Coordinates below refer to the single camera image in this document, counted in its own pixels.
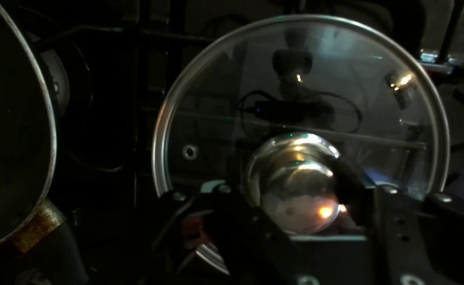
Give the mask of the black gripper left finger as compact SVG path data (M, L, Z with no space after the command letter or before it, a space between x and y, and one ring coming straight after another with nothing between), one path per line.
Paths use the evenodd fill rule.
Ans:
M225 184L211 181L199 191L169 191L158 200L165 219L158 222L154 248L165 248L182 232L182 222L203 219L199 237L207 237L228 275L250 285L274 282L274 222Z

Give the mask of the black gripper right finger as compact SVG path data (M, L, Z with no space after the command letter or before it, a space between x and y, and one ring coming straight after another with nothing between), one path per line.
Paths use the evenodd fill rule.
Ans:
M337 164L337 195L377 252L380 285L464 285L464 200L421 200Z

